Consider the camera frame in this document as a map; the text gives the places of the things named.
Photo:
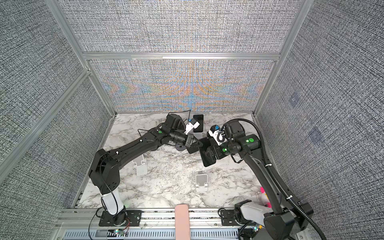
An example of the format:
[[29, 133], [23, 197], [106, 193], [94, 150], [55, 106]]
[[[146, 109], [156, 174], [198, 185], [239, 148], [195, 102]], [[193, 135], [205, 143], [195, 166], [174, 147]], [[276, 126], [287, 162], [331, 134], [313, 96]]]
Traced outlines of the white folding phone stand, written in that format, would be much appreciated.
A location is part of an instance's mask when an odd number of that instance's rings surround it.
[[136, 175], [138, 177], [144, 176], [148, 173], [147, 161], [144, 158], [144, 155], [140, 155], [139, 157], [133, 160], [134, 169], [136, 170]]

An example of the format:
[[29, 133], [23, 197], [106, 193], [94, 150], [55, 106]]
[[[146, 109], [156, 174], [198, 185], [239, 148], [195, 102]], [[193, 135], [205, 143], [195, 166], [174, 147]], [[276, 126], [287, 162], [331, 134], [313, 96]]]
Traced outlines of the purple round phone stand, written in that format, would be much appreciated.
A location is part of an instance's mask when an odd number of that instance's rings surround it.
[[182, 151], [186, 150], [186, 147], [183, 145], [175, 145], [175, 149], [179, 152], [182, 152]]

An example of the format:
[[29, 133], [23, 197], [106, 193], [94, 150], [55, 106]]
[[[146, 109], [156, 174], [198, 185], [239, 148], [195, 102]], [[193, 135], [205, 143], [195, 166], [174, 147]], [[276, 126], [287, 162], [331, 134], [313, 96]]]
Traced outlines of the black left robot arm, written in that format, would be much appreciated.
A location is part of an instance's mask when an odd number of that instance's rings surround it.
[[102, 206], [112, 224], [122, 226], [127, 222], [126, 208], [120, 199], [118, 186], [120, 170], [141, 155], [156, 151], [170, 141], [185, 146], [187, 149], [199, 148], [203, 143], [193, 134], [185, 134], [179, 130], [152, 128], [140, 138], [122, 147], [96, 152], [89, 170], [89, 178], [101, 194]]

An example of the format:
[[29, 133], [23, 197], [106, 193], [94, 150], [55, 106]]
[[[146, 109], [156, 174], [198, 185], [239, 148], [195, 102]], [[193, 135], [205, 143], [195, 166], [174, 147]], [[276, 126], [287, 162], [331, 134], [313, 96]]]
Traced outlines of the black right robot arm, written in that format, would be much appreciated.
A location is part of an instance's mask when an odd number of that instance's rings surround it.
[[292, 234], [314, 224], [311, 219], [313, 208], [310, 204], [302, 204], [289, 190], [268, 160], [263, 144], [256, 135], [235, 136], [220, 142], [207, 137], [203, 139], [200, 153], [206, 167], [224, 157], [240, 155], [241, 161], [251, 168], [262, 185], [271, 206], [264, 207], [251, 200], [239, 202], [234, 209], [237, 223], [244, 227], [251, 223], [261, 225], [274, 240], [291, 240]]

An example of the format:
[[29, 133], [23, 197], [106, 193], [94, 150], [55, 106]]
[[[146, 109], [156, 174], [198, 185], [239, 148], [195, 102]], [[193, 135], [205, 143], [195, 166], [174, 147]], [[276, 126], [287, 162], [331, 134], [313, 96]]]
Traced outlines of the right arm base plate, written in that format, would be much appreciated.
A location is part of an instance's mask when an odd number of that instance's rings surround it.
[[232, 227], [241, 225], [236, 221], [233, 209], [219, 209], [218, 214], [220, 216], [222, 226]]

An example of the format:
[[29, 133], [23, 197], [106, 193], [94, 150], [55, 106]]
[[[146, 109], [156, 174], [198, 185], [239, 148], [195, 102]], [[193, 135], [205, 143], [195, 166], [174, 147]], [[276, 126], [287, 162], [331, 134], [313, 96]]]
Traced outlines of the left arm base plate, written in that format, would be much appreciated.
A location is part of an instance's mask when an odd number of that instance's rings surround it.
[[99, 227], [138, 227], [142, 218], [140, 210], [122, 210], [113, 216], [109, 212], [104, 211], [99, 221]]

